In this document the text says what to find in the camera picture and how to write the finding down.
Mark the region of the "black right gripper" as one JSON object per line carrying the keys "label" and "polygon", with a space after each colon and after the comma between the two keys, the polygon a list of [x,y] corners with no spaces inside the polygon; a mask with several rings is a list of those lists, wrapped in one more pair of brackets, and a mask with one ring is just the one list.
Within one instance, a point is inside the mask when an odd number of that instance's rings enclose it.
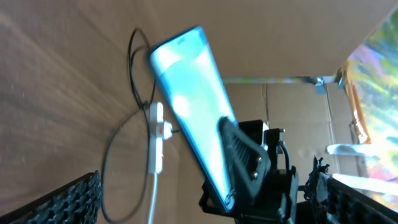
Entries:
{"label": "black right gripper", "polygon": [[290,165],[284,129],[263,129],[261,120],[243,126],[225,116],[218,121],[231,189],[220,200],[205,181],[199,206],[236,223],[294,223],[299,175]]}

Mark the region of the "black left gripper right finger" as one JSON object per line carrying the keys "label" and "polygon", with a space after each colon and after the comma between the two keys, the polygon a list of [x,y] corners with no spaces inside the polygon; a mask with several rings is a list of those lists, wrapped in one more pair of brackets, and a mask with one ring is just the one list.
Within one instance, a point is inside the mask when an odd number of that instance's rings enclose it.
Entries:
{"label": "black left gripper right finger", "polygon": [[329,164],[313,159],[303,186],[309,223],[397,224],[397,212],[328,175]]}

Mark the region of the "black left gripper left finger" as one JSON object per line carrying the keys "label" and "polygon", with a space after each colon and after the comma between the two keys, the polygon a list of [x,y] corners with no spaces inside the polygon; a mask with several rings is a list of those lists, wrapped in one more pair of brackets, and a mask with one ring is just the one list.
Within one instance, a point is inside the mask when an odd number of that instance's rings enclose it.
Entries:
{"label": "black left gripper left finger", "polygon": [[96,223],[103,188],[98,171],[1,216],[1,223]]}

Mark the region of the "Samsung Galaxy smartphone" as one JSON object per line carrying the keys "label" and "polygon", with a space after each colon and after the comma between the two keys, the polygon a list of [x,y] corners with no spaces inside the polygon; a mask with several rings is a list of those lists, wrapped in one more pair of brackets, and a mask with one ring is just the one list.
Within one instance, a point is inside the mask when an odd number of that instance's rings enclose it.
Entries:
{"label": "Samsung Galaxy smartphone", "polygon": [[205,31],[192,27],[151,48],[149,63],[220,210],[235,199],[218,122],[236,123]]}

